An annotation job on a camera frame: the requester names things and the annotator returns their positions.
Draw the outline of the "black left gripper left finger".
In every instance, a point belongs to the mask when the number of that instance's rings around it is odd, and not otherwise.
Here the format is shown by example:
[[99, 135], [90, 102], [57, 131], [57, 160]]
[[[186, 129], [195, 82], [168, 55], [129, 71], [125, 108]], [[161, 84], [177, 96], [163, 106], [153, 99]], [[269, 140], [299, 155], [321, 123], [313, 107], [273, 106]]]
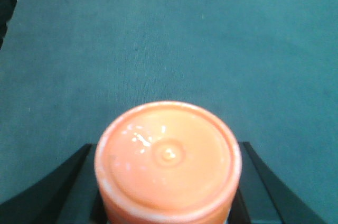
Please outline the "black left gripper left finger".
[[1, 223], [106, 223], [95, 150], [95, 144], [85, 144], [39, 182], [2, 203]]

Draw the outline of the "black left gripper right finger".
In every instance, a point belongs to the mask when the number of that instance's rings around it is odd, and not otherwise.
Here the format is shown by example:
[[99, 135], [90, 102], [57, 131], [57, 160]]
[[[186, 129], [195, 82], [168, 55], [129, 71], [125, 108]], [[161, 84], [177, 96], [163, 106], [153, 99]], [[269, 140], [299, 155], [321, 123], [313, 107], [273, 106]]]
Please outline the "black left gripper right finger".
[[242, 173], [228, 223], [326, 223], [259, 157], [240, 142]]

